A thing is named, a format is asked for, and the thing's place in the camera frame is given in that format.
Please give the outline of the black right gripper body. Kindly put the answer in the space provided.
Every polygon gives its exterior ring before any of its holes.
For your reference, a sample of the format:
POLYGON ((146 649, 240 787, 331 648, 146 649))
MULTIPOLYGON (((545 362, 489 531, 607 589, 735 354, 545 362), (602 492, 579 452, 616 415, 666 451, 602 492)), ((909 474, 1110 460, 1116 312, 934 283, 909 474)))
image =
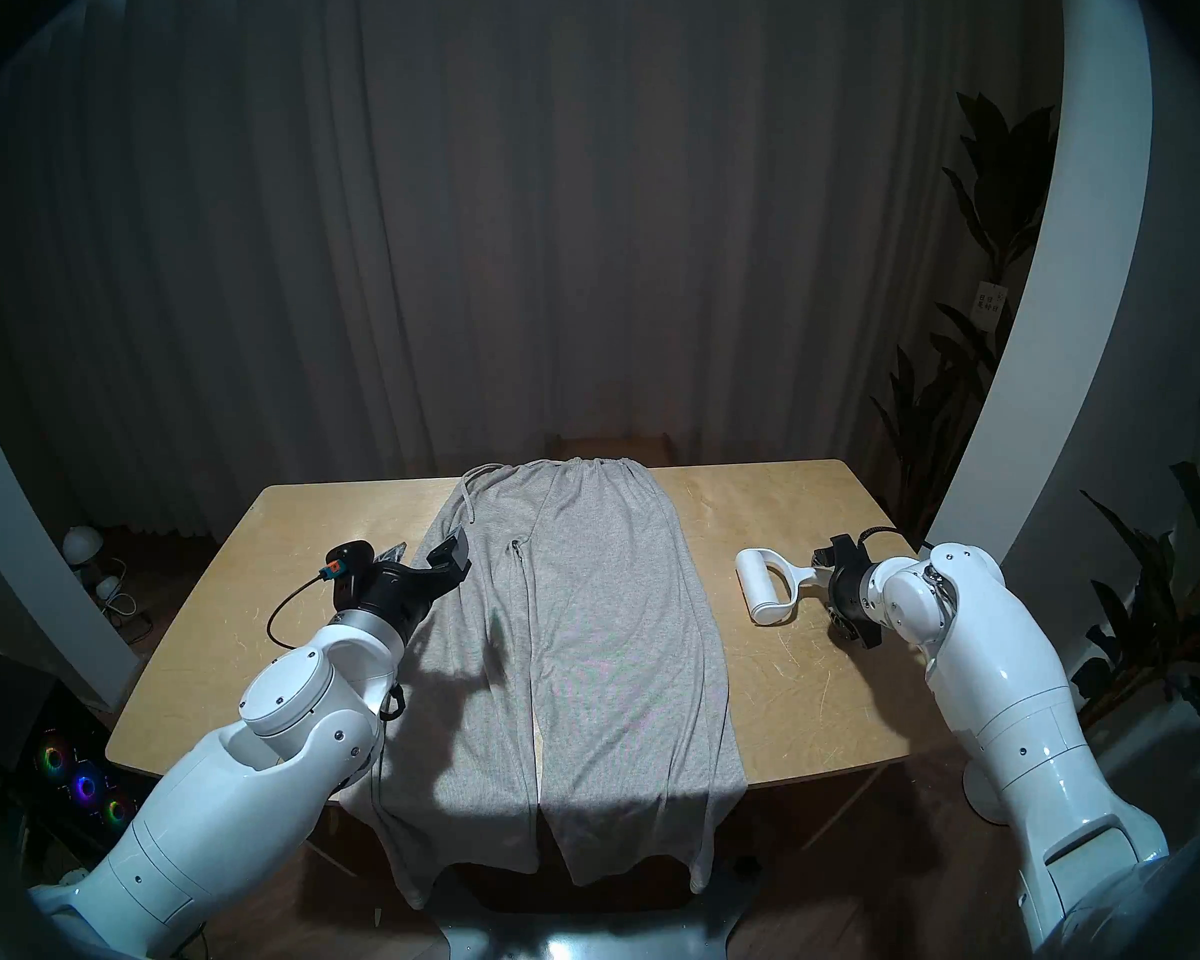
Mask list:
POLYGON ((875 570, 871 559, 841 559, 830 575, 830 614, 836 620, 871 620, 865 584, 875 570))

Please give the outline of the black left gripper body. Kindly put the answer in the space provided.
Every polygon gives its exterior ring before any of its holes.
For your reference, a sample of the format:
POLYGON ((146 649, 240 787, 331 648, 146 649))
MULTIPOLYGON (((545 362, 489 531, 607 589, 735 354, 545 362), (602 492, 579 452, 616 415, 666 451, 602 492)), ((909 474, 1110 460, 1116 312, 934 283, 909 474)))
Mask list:
POLYGON ((466 581, 470 568, 470 562, 427 569, 406 568, 397 562, 374 563, 358 581, 344 618, 352 612, 370 613, 397 634, 413 635, 433 605, 466 581))

